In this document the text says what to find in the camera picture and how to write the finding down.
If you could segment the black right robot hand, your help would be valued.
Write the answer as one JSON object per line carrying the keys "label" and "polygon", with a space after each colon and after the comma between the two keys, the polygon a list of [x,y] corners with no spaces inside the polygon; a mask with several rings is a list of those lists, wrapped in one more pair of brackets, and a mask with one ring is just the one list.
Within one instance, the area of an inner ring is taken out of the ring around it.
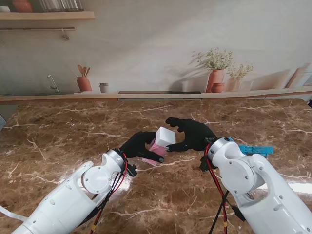
{"label": "black right robot hand", "polygon": [[183,132],[185,138],[180,143],[168,145],[167,152],[185,152],[188,150],[204,151],[211,141],[216,141],[217,136],[205,124],[192,119],[169,117],[165,121],[171,127],[178,127],[178,132]]}

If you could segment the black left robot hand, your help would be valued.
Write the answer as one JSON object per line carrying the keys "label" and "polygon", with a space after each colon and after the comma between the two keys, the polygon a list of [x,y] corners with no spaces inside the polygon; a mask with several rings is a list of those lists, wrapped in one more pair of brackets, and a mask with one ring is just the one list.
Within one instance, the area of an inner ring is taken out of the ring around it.
{"label": "black left robot hand", "polygon": [[127,158],[141,157],[162,163],[164,158],[146,148],[156,137],[156,132],[137,132],[120,148]]}

